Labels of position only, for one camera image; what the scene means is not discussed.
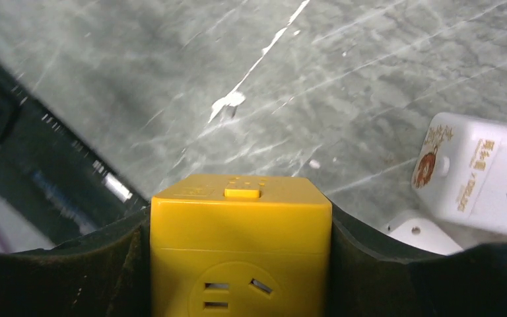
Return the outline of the white cube adapter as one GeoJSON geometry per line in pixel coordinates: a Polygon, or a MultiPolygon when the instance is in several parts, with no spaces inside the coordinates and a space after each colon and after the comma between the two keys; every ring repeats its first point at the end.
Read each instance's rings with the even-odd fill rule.
{"type": "Polygon", "coordinates": [[[507,123],[436,114],[411,186],[435,218],[507,236],[507,123]]]}

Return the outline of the yellow cube adapter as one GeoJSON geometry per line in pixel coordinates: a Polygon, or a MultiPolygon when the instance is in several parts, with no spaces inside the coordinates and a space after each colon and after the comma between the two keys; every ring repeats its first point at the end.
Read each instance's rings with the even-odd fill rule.
{"type": "Polygon", "coordinates": [[[188,176],[151,201],[151,314],[323,316],[331,228],[305,178],[188,176]]]}

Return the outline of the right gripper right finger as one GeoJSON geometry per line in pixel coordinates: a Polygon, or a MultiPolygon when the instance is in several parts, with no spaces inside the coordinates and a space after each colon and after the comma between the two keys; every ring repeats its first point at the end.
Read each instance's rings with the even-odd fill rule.
{"type": "Polygon", "coordinates": [[[327,316],[507,316],[507,243],[441,256],[333,207],[327,316]]]}

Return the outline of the small white plug adapter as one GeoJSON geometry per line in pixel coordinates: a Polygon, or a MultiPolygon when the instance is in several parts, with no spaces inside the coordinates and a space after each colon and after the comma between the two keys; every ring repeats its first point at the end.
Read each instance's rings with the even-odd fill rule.
{"type": "Polygon", "coordinates": [[[402,243],[434,254],[447,256],[463,251],[434,221],[415,210],[400,212],[381,231],[402,243]]]}

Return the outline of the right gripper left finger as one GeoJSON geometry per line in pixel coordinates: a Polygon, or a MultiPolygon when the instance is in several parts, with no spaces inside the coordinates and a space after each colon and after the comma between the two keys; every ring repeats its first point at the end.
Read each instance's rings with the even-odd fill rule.
{"type": "Polygon", "coordinates": [[[51,249],[0,253],[0,316],[150,316],[150,211],[51,249]]]}

